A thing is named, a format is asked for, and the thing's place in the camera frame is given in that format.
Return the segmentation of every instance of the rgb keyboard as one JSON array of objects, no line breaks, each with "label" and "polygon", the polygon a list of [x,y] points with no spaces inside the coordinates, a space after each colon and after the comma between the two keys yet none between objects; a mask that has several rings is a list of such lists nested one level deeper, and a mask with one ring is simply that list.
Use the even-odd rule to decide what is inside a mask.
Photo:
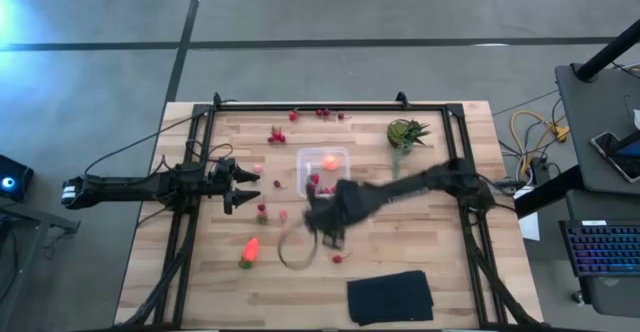
[{"label": "rgb keyboard", "polygon": [[560,221],[576,277],[640,276],[640,220]]}]

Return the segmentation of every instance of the potted plant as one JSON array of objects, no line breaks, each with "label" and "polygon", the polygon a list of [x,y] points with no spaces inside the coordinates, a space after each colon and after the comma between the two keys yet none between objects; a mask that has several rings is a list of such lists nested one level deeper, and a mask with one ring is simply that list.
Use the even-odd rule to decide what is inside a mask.
[{"label": "potted plant", "polygon": [[397,119],[387,126],[387,139],[394,148],[393,152],[393,178],[398,178],[400,171],[400,160],[411,153],[415,143],[424,146],[420,137],[428,135],[429,131],[424,129],[428,124],[420,124],[415,120]]}]

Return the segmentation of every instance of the concrete floor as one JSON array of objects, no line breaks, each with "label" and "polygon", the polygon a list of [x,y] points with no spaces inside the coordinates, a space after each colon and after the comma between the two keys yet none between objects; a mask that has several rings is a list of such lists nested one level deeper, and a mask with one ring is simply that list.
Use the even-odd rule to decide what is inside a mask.
[{"label": "concrete floor", "polygon": [[[178,42],[190,0],[0,0],[3,43]],[[201,0],[192,40],[614,36],[640,0]],[[555,89],[556,65],[585,61],[600,45],[190,51],[178,101],[489,100],[494,111]],[[28,203],[82,220],[55,258],[41,259],[19,299],[11,331],[109,326],[126,267],[138,203],[67,211],[62,181],[93,160],[155,131],[176,60],[165,51],[0,52],[0,154],[32,166]],[[634,48],[620,63],[640,61]],[[553,94],[522,108],[547,116]],[[496,129],[513,145],[511,112]],[[522,121],[522,133],[528,122]],[[104,175],[143,175],[152,143],[99,165]],[[570,143],[548,150],[565,169]],[[515,161],[505,158],[512,173]],[[563,212],[561,204],[551,207]],[[553,234],[555,230],[545,230]],[[568,301],[568,264],[527,243],[547,322],[634,330]],[[559,288],[565,284],[575,288]]]}]

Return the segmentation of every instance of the black cloth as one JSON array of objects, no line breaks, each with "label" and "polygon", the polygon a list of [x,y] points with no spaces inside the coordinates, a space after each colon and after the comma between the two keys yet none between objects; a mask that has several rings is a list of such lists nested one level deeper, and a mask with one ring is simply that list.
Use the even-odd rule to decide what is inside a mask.
[{"label": "black cloth", "polygon": [[349,316],[360,326],[433,320],[433,299],[422,271],[347,282],[347,300]]}]

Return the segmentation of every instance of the wooden tabletop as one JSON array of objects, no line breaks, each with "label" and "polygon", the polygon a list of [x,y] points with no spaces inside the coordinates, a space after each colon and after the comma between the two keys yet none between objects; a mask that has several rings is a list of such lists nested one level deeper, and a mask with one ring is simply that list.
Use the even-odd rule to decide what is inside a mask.
[{"label": "wooden tabletop", "polygon": [[[479,173],[499,179],[504,165],[487,102],[464,104],[467,126]],[[170,103],[163,127],[188,117],[193,103]],[[386,126],[397,118],[428,123],[432,133],[423,138],[426,146],[416,147],[401,163],[401,175],[427,169],[448,159],[442,117],[437,112],[347,112],[345,121],[319,119],[303,113],[292,123],[283,112],[216,113],[212,146],[231,143],[232,156],[239,165],[252,170],[263,164],[262,178],[245,183],[244,190],[259,190],[265,198],[269,222],[256,223],[256,198],[223,213],[220,197],[203,198],[191,274],[184,310],[183,328],[359,328],[349,318],[346,282],[409,270],[427,276],[434,300],[434,320],[424,322],[379,323],[364,328],[430,329],[477,327],[467,259],[454,198],[441,192],[406,199],[383,207],[379,213],[347,231],[345,252],[351,255],[342,264],[330,260],[331,253],[320,247],[313,264],[302,271],[284,267],[276,245],[281,231],[304,211],[305,201],[296,191],[296,152],[305,147],[344,147],[351,157],[355,180],[382,183],[391,180],[391,149]],[[272,126],[280,126],[286,145],[270,145]],[[165,155],[170,165],[182,162],[189,124],[163,133],[158,139],[154,166]],[[454,133],[461,151],[457,126]],[[227,153],[220,148],[214,156]],[[279,180],[286,189],[276,189]],[[501,197],[502,203],[509,203]],[[140,218],[159,210],[155,202],[144,203]],[[287,210],[285,226],[278,214]],[[138,228],[127,268],[116,322],[130,317],[156,284],[171,224],[171,212],[164,212]],[[527,312],[542,320],[522,235],[516,215],[506,209],[488,214],[499,274]],[[238,261],[249,238],[258,237],[259,260],[252,269],[241,269]],[[287,247],[285,258],[302,260],[312,239],[300,229]],[[173,311],[175,284],[170,290],[166,319]],[[495,321],[488,282],[483,277],[490,320]]]}]

